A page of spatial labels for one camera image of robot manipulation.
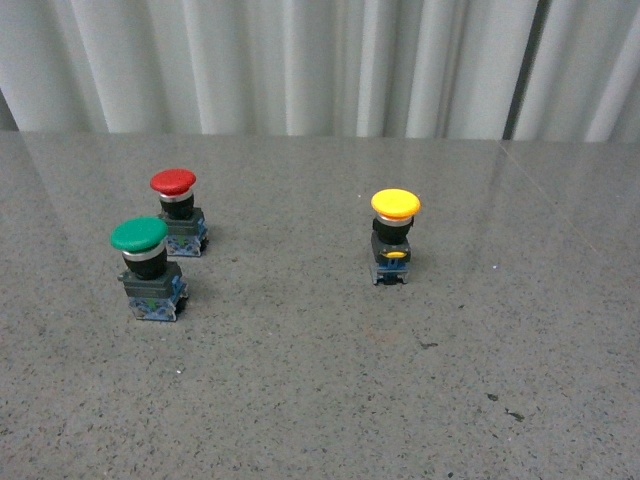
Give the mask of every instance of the red push button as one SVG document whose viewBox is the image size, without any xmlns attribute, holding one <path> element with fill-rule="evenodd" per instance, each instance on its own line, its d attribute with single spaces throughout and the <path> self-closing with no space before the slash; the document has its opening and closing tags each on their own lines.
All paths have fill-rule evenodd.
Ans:
<svg viewBox="0 0 640 480">
<path fill-rule="evenodd" d="M 190 170 L 184 168 L 171 168 L 156 173 L 151 179 L 150 185 L 156 192 L 163 195 L 182 195 L 196 183 L 196 176 Z"/>
</svg>

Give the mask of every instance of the white curtain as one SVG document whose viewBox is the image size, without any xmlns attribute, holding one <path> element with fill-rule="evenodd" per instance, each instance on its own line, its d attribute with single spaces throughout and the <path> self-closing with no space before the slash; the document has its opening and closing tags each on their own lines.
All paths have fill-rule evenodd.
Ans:
<svg viewBox="0 0 640 480">
<path fill-rule="evenodd" d="M 500 139 L 538 7 L 2 0 L 0 128 Z M 542 26 L 514 138 L 638 141 L 640 0 Z"/>
</svg>

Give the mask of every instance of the gray countertop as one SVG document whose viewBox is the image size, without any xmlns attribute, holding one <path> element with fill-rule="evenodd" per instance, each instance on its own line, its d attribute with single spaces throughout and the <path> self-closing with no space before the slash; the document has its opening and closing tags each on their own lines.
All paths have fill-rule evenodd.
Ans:
<svg viewBox="0 0 640 480">
<path fill-rule="evenodd" d="M 0 478 L 638 478 L 639 153 L 0 133 Z M 176 166 L 211 241 L 137 321 L 109 234 Z M 423 210 L 375 287 L 392 186 Z"/>
</svg>

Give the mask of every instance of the metal bezel ring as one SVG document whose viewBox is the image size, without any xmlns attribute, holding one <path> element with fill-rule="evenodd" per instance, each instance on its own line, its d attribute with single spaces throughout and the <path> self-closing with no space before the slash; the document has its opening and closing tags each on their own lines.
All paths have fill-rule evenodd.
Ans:
<svg viewBox="0 0 640 480">
<path fill-rule="evenodd" d="M 189 189 L 180 195 L 165 195 L 164 193 L 159 193 L 160 201 L 164 203 L 178 203 L 184 200 L 187 200 L 190 197 L 193 197 L 193 190 Z"/>
<path fill-rule="evenodd" d="M 413 220 L 413 215 L 407 218 L 394 219 L 385 217 L 377 213 L 376 218 L 380 223 L 382 223 L 383 225 L 387 225 L 388 227 L 404 227 L 405 225 L 409 225 L 411 223 L 411 220 Z"/>
<path fill-rule="evenodd" d="M 144 262 L 145 260 L 151 260 L 152 258 L 156 258 L 162 251 L 167 248 L 164 239 L 155 247 L 150 250 L 145 250 L 144 252 L 131 253 L 125 250 L 122 250 L 122 256 L 131 262 Z"/>
</svg>

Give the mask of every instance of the yellow button cap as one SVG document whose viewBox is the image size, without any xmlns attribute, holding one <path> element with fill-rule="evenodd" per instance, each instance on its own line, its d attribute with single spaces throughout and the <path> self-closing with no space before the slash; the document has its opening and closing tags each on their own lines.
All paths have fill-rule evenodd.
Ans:
<svg viewBox="0 0 640 480">
<path fill-rule="evenodd" d="M 420 199 L 399 188 L 380 190 L 371 198 L 371 206 L 383 217 L 398 220 L 411 217 L 420 210 Z"/>
</svg>

